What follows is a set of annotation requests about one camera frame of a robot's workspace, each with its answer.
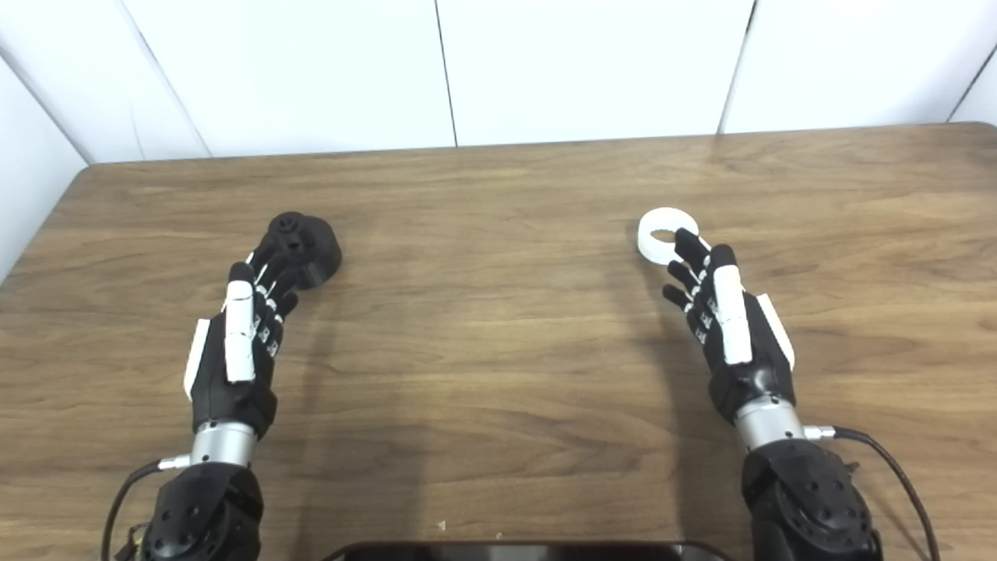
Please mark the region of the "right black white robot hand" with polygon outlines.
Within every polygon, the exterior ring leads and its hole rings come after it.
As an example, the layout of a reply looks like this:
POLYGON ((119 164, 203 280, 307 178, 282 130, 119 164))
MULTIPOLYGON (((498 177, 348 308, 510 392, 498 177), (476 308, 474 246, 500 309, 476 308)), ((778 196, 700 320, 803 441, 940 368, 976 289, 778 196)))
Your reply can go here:
POLYGON ((777 337, 761 298, 745 291, 733 248, 708 246, 698 235, 678 228, 667 270, 680 285, 662 294, 683 312, 702 348, 709 370, 708 394, 727 422, 749 402, 775 398, 797 403, 788 347, 777 337))

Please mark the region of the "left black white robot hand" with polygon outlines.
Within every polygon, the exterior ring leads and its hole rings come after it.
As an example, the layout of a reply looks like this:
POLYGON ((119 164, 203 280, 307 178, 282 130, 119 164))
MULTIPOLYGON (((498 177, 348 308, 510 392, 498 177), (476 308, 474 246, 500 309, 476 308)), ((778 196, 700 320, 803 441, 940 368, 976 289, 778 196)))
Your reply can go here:
POLYGON ((257 439, 277 418, 272 379, 284 327, 299 297, 290 259, 260 244, 232 263, 220 312, 200 320, 192 342, 185 392, 192 428, 235 422, 257 439))

